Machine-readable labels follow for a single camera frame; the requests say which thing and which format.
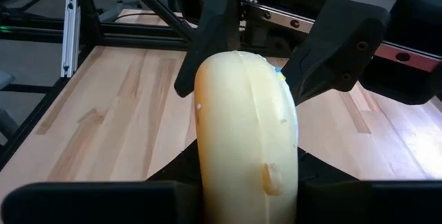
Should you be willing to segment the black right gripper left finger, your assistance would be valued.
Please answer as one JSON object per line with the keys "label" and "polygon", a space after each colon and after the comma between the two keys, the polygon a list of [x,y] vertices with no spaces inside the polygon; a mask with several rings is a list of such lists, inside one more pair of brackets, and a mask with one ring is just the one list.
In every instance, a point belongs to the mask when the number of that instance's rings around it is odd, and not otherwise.
{"label": "black right gripper left finger", "polygon": [[163,224],[204,223],[202,179],[196,141],[146,181],[155,185],[157,218]]}

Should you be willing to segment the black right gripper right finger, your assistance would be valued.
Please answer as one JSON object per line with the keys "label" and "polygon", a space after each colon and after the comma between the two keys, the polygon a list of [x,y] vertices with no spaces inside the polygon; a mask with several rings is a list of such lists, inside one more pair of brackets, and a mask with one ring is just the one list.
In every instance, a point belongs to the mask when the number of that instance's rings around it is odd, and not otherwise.
{"label": "black right gripper right finger", "polygon": [[298,206],[296,224],[351,224],[339,188],[355,177],[298,148]]}

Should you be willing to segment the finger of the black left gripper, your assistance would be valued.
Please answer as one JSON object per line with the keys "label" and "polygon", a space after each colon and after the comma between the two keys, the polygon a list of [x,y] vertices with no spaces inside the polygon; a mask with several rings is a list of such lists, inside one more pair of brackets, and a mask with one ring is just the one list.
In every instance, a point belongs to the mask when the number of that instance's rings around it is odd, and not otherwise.
{"label": "finger of the black left gripper", "polygon": [[240,0],[201,0],[201,15],[174,83],[176,93],[186,97],[194,90],[195,75],[202,62],[216,53],[240,48]]}
{"label": "finger of the black left gripper", "polygon": [[330,89],[350,91],[385,34],[389,12],[349,0],[327,0],[307,38],[282,68],[299,105]]}

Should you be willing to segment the cream frosted toy donut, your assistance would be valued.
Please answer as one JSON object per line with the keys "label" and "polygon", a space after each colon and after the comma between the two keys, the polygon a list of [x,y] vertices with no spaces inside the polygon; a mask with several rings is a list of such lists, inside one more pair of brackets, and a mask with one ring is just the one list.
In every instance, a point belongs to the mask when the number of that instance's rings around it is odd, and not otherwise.
{"label": "cream frosted toy donut", "polygon": [[208,57],[195,77],[207,224],[295,224],[298,118],[281,70],[264,57]]}

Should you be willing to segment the silver aluminium extrusion piece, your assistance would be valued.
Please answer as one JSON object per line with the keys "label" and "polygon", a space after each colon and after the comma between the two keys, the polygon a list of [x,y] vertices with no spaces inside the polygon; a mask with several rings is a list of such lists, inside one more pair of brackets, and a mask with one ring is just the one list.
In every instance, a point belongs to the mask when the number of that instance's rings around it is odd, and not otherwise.
{"label": "silver aluminium extrusion piece", "polygon": [[81,8],[78,0],[66,0],[61,56],[61,77],[71,78],[78,65]]}

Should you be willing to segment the black aluminium table frame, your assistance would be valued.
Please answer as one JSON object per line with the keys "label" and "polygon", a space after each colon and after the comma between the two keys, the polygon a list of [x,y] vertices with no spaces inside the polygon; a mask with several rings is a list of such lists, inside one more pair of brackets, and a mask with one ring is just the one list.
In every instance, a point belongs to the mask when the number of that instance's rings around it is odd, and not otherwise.
{"label": "black aluminium table frame", "polygon": [[8,138],[0,151],[0,171],[6,166],[17,149],[34,129],[44,113],[72,81],[75,66],[81,66],[96,46],[124,48],[153,48],[184,50],[190,41],[189,27],[175,16],[160,0],[142,0],[154,15],[166,22],[165,26],[101,22],[93,0],[68,0],[73,6],[74,30],[68,29],[67,19],[50,19],[34,15],[17,14],[13,10],[0,9],[0,39],[60,43],[67,48],[67,39],[73,37],[73,50],[64,54],[73,56],[69,66],[61,67],[61,75],[53,86],[11,84],[4,91],[18,93],[41,93],[43,98],[24,120],[23,124]]}

